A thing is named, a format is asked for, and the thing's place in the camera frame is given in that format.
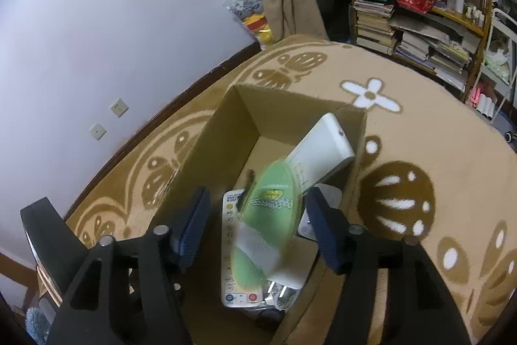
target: white rack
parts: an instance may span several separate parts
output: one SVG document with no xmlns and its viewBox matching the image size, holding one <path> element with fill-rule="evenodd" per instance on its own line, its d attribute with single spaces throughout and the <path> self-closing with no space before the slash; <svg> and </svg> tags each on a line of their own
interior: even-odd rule
<svg viewBox="0 0 517 345">
<path fill-rule="evenodd" d="M 508 97 L 510 96 L 510 94 L 512 92 L 512 88 L 515 85 L 515 79 L 517 77 L 517 70 L 513 69 L 510 66 L 510 78 L 509 78 L 510 82 L 506 82 L 502 78 L 500 78 L 498 75 L 496 75 L 494 72 L 492 72 L 489 68 L 487 68 L 484 64 L 485 58 L 487 57 L 487 54 L 489 52 L 490 42 L 492 41 L 494 27 L 497 28 L 501 33 L 505 34 L 505 36 L 508 37 L 510 40 L 517 43 L 517 34 L 513 30 L 511 30 L 508 26 L 503 24 L 503 22 L 497 15 L 503 16 L 507 20 L 514 23 L 515 26 L 517 27 L 517 22 L 512 17 L 510 17 L 508 14 L 506 14 L 505 12 L 501 11 L 498 8 L 494 8 L 494 10 L 492 11 L 492 20 L 491 20 L 491 24 L 490 24 L 490 31 L 489 31 L 488 39 L 487 39 L 487 47 L 483 54 L 483 62 L 479 69 L 479 73 L 477 75 L 476 82 L 474 83 L 474 87 L 472 88 L 473 91 L 476 89 L 476 87 L 479 83 L 479 78 L 481 78 L 482 74 L 487 75 L 488 78 L 490 78 L 493 82 L 496 83 L 495 90 L 502 95 L 502 100 L 501 100 L 499 107 L 497 108 L 497 112 L 494 113 L 494 117 L 491 120 L 491 124 L 494 122 L 494 118 L 501 111 L 501 108 L 502 108 L 503 104 L 505 104 L 506 99 L 508 99 Z"/>
</svg>

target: silver screw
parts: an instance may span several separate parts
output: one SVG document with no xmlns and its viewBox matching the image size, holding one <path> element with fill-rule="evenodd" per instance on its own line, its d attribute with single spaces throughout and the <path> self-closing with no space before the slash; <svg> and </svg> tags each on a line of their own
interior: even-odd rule
<svg viewBox="0 0 517 345">
<path fill-rule="evenodd" d="M 169 231 L 169 227 L 167 227 L 164 224 L 157 225 L 156 227 L 153 228 L 153 233 L 155 233 L 157 236 L 162 236 L 164 234 L 167 234 L 168 231 Z"/>
<path fill-rule="evenodd" d="M 403 240 L 408 246 L 416 246 L 418 244 L 418 238 L 415 236 L 404 236 Z"/>
<path fill-rule="evenodd" d="M 355 236 L 360 236 L 362 233 L 364 233 L 364 228 L 358 224 L 352 224 L 350 227 L 348 227 L 348 232 Z"/>
<path fill-rule="evenodd" d="M 103 247 L 108 246 L 109 244 L 113 243 L 114 238 L 112 236 L 102 236 L 99 239 L 99 244 Z"/>
</svg>

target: patterned bedspread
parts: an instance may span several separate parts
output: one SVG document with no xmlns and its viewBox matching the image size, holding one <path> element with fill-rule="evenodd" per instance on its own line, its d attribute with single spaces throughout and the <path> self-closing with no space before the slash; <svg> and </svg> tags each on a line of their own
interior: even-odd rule
<svg viewBox="0 0 517 345">
<path fill-rule="evenodd" d="M 171 116 L 100 183 L 68 225 L 86 246 L 144 233 L 225 92 L 252 83 L 368 111 L 366 154 L 349 219 L 376 235 L 419 237 L 473 342 L 517 286 L 516 155 L 493 128 L 435 82 L 359 47 L 292 36 L 217 81 Z M 327 272 L 289 345 L 322 343 L 342 277 Z M 379 273 L 371 343 L 378 343 L 387 274 Z"/>
</svg>

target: cardboard box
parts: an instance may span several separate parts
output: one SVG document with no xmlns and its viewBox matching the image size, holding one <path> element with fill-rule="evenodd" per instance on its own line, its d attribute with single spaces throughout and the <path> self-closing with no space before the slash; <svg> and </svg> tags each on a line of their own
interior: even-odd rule
<svg viewBox="0 0 517 345">
<path fill-rule="evenodd" d="M 363 159 L 366 114 L 338 101 L 252 85 L 236 85 L 227 92 L 162 197 L 151 226 L 167 223 L 174 210 L 188 204 L 198 186 L 208 188 L 213 203 L 195 263 L 180 279 L 185 291 L 184 319 L 198 345 L 232 341 L 280 345 L 307 310 L 325 271 L 322 259 L 275 333 L 221 304 L 221 200 L 228 190 L 244 187 L 248 169 L 260 174 L 272 161 L 287 156 L 328 112 L 335 114 L 356 154 L 352 164 L 326 181 L 343 191 L 340 209 L 346 211 Z"/>
</svg>

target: electrical socket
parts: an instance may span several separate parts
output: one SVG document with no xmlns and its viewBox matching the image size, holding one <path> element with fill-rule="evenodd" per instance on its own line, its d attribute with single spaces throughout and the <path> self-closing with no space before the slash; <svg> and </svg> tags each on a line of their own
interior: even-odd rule
<svg viewBox="0 0 517 345">
<path fill-rule="evenodd" d="M 126 103 L 124 103 L 122 101 L 122 99 L 118 99 L 117 101 L 115 101 L 111 106 L 110 106 L 110 110 L 117 116 L 117 117 L 120 117 L 122 116 L 125 112 L 127 112 L 128 110 L 128 106 Z"/>
<path fill-rule="evenodd" d="M 94 124 L 90 129 L 90 135 L 93 136 L 96 140 L 102 138 L 104 133 L 106 133 L 106 129 L 99 124 Z"/>
</svg>

